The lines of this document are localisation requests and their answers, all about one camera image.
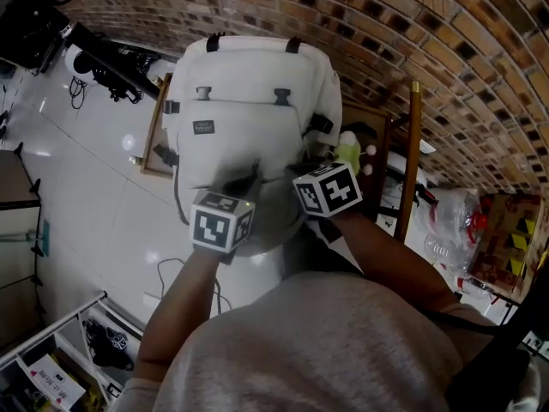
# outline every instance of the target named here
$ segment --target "wrist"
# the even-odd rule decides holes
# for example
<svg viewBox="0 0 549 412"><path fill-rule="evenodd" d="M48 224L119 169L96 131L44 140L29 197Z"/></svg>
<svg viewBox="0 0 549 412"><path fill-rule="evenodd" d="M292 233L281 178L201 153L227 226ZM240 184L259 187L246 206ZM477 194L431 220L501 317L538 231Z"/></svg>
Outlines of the wrist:
<svg viewBox="0 0 549 412"><path fill-rule="evenodd" d="M221 259L223 258L222 251L214 251L200 246L195 246L195 250L192 252L192 257L200 264L211 264L215 267L219 266Z"/></svg>
<svg viewBox="0 0 549 412"><path fill-rule="evenodd" d="M365 217L356 210L346 209L338 214L332 215L330 220L339 228L356 221L363 221Z"/></svg>

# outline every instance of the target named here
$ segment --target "gray shirt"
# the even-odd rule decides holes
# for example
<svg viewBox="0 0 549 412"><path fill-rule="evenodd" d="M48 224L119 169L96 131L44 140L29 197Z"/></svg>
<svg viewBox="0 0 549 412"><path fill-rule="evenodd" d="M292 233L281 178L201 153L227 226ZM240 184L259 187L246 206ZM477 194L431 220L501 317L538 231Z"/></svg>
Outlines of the gray shirt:
<svg viewBox="0 0 549 412"><path fill-rule="evenodd" d="M470 306L445 311L486 324ZM132 379L112 410L439 412L488 340L434 324L375 282L308 272L210 319L162 384Z"/></svg>

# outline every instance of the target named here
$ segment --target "wooden pole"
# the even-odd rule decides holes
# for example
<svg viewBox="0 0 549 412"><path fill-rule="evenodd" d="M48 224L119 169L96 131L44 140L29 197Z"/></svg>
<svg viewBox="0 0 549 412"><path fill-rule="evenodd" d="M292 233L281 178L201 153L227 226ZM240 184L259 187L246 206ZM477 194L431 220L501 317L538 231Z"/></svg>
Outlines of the wooden pole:
<svg viewBox="0 0 549 412"><path fill-rule="evenodd" d="M404 242L410 214L412 213L413 196L415 194L415 179L418 175L419 141L421 139L421 86L412 81L410 87L410 123L408 126L408 152L404 186L402 188L399 217L396 220L395 238Z"/></svg>

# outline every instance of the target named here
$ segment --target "wooden frame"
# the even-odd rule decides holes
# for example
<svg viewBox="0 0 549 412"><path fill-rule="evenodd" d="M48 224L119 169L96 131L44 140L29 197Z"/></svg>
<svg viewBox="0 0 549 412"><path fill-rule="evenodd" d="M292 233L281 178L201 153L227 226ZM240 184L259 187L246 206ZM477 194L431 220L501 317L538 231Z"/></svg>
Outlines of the wooden frame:
<svg viewBox="0 0 549 412"><path fill-rule="evenodd" d="M164 100L166 100L168 88L170 87L171 81L172 73L166 73L166 77L162 82L162 88L160 89L160 95L156 100L156 106L154 106L153 119L151 120L151 124L148 127L147 141L145 143L145 151L143 152L143 160L141 163L141 174L155 175L164 179L171 179L173 177L173 173L154 169L150 166L150 163L151 152L153 151L154 145L154 138L159 132L159 129L161 130L160 121L162 119L162 108L164 105Z"/></svg>
<svg viewBox="0 0 549 412"><path fill-rule="evenodd" d="M361 157L360 164L363 166L365 163L373 165L373 173L370 176L365 176L363 173L359 173L357 180L359 181L360 189L364 195L364 206L362 212L365 216L373 221L377 220L378 214L388 215L396 218L395 238L401 242L404 242L406 238L406 232L408 223L410 221L410 215L412 213L413 198L415 195L415 181L418 172L419 164L419 140L421 138L421 94L420 86L418 82L412 82L410 88L410 114L406 119L391 120L391 116L386 112L381 112L376 108L370 106L364 106L357 102L343 100L343 125L352 124L356 121L349 121L345 117L345 112L352 109L355 111L367 112L371 115L379 118L384 118L384 124L377 126L371 122L366 122L366 118L359 118L359 122L368 124L371 128L375 128L377 132L376 148L377 154L375 158L368 158L368 156ZM390 133L392 130L396 130L398 127L408 123L408 137L407 137L407 163L406 171L404 173L404 187L401 195L401 203L399 209L388 209L382 207L381 198L383 195L383 183L385 181L385 170L387 168L387 158L389 153L389 141Z"/></svg>

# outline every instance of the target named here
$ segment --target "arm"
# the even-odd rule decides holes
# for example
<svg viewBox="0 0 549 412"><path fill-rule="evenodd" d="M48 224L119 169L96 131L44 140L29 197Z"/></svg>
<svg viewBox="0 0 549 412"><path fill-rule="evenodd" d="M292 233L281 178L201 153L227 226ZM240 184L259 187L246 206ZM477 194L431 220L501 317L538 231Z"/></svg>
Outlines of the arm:
<svg viewBox="0 0 549 412"><path fill-rule="evenodd" d="M209 319L220 254L194 251L143 334L134 377L161 382L190 334Z"/></svg>
<svg viewBox="0 0 549 412"><path fill-rule="evenodd" d="M414 251L358 213L332 218L360 269L410 305L440 311L458 302L438 272Z"/></svg>

